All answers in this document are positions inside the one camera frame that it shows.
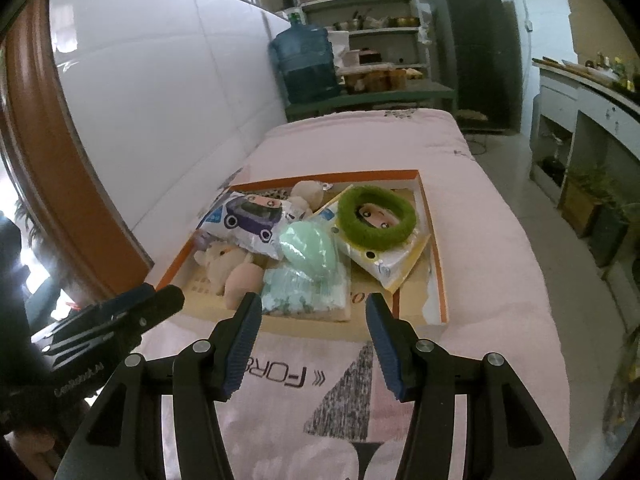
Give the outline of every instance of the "cartoon car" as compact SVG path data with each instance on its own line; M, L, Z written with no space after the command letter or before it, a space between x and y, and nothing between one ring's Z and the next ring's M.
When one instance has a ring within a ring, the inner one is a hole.
M274 225L282 218L282 202L259 195L239 196L226 204L223 223L227 229L236 227L258 235L267 243Z

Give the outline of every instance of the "wooden door frame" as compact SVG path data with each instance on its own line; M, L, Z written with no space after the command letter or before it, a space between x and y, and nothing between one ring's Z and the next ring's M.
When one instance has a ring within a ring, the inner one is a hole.
M30 216L90 301L142 283L152 261L95 175L66 106L49 0L29 0L7 32L0 153Z

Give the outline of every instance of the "gray tile floor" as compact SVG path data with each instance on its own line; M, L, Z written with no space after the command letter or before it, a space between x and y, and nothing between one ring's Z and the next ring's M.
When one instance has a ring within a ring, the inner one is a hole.
M597 479L612 459L602 439L602 414L624 325L586 244L529 180L529 139L488 136L487 148L476 160L529 236L545 276L570 384L569 459L578 480ZM471 149L480 151L473 144Z

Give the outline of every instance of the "blue label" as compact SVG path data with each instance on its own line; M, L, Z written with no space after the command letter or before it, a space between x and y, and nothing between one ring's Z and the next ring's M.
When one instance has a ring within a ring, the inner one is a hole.
M320 216L323 217L325 220L331 220L335 216L335 214L329 208L326 208L322 210L322 212L320 213Z
M222 219L222 206L220 206L218 209L215 209L214 211L209 213L207 217L204 219L204 221L212 222L213 224L219 224L221 219Z

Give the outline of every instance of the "mint green egg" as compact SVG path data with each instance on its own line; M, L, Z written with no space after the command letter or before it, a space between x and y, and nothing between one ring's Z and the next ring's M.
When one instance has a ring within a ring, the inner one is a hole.
M293 222L280 235L280 247L291 265L312 280L335 272L337 255L331 237L313 222Z

